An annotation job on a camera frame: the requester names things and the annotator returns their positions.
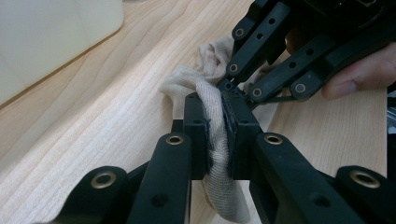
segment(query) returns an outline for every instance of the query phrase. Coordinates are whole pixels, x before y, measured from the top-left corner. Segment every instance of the metal rivet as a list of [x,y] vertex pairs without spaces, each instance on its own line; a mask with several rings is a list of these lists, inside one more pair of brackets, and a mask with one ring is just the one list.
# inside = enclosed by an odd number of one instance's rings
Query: metal rivet
[[377,189],[379,186],[381,186],[375,177],[362,171],[351,171],[349,175],[353,181],[366,188]]
[[179,145],[184,141],[184,139],[180,136],[173,135],[166,138],[166,143],[169,145]]
[[253,95],[256,96],[256,97],[261,96],[262,95],[262,90],[260,90],[259,88],[254,89],[253,90]]
[[272,144],[272,145],[280,145],[283,143],[283,140],[275,135],[265,135],[264,137],[265,142]]
[[117,179],[117,176],[111,171],[104,171],[97,174],[91,181],[94,189],[105,189],[111,186]]
[[294,88],[298,93],[305,92],[305,85],[304,84],[297,84]]
[[232,72],[238,71],[238,65],[236,63],[231,64],[230,71],[232,71]]
[[235,31],[235,35],[236,36],[241,36],[241,35],[243,35],[244,34],[244,29],[242,29],[242,28],[239,28],[239,29],[237,29],[236,31]]

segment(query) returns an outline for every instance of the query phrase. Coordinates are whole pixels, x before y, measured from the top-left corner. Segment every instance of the tabletop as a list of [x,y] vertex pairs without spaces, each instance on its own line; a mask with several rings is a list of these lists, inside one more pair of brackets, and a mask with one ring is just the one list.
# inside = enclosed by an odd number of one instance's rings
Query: tabletop
[[[124,23],[106,40],[0,107],[0,220],[54,219],[90,170],[126,171],[170,132],[171,101],[158,91],[199,46],[230,36],[251,1],[124,0]],[[269,125],[320,171],[357,164],[386,173],[386,91],[277,106]],[[258,120],[262,121],[258,108]],[[251,223],[260,222],[247,194]],[[191,223],[228,223],[192,189]]]

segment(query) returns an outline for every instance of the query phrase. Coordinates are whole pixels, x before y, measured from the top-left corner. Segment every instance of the crumpled cloth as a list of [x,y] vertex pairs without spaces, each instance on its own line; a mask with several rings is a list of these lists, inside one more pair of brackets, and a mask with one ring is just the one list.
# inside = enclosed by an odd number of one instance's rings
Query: crumpled cloth
[[[202,181],[205,200],[221,217],[231,222],[247,223],[250,220],[247,201],[239,182],[232,180],[229,175],[227,133],[221,96],[216,88],[217,82],[225,75],[225,67],[230,61],[232,49],[231,37],[222,37],[200,46],[197,67],[193,69],[184,65],[178,66],[163,82],[160,92],[172,101],[173,119],[183,119],[185,97],[193,92],[198,93],[203,102],[205,118],[209,122],[208,151],[213,161],[209,174]],[[248,88],[249,82],[263,76],[269,68],[265,65],[259,69],[251,80],[245,83],[245,87],[241,88]],[[275,109],[271,106],[269,113],[261,112],[266,114],[265,119],[268,119],[263,125],[264,128],[268,127]]]

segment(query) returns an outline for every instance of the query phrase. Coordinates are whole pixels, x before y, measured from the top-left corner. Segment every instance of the wood grain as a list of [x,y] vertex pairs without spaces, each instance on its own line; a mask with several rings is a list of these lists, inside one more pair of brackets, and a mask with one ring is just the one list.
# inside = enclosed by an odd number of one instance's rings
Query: wood grain
[[[172,122],[171,102],[158,92],[163,79],[179,64],[194,67],[199,45],[230,35],[250,3],[125,0],[125,21],[116,34],[1,108],[1,222],[50,221],[90,170],[113,165],[131,171],[148,161]],[[333,158],[322,146],[368,144],[364,153],[370,155],[360,160],[384,173],[384,96],[383,91],[367,92],[325,107],[319,98],[281,105],[272,130],[298,148],[313,144],[316,151],[310,154],[312,148],[305,147],[304,154],[323,170],[350,162],[356,154],[343,149]],[[350,127],[359,122],[358,130]],[[340,129],[346,141],[336,135]],[[192,199],[191,223],[228,223],[207,206],[198,188]],[[251,222],[258,223],[247,199]]]

